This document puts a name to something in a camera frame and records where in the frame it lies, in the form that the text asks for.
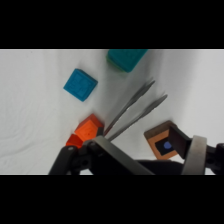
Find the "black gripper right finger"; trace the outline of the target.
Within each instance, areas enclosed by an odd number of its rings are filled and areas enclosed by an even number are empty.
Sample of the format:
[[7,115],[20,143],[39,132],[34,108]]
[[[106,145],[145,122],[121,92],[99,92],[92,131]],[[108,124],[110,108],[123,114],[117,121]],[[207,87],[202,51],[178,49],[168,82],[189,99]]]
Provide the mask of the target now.
[[169,129],[168,141],[184,160],[182,175],[203,175],[206,168],[224,175],[224,143],[209,146],[205,137],[189,138],[177,127]]

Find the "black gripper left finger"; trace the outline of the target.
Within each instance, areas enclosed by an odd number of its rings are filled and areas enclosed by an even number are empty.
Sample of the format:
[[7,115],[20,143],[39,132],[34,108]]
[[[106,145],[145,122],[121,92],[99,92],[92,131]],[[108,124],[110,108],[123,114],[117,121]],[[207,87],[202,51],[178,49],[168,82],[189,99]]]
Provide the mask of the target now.
[[49,174],[79,175],[83,170],[93,175],[153,175],[103,136],[86,141],[80,149],[63,147]]

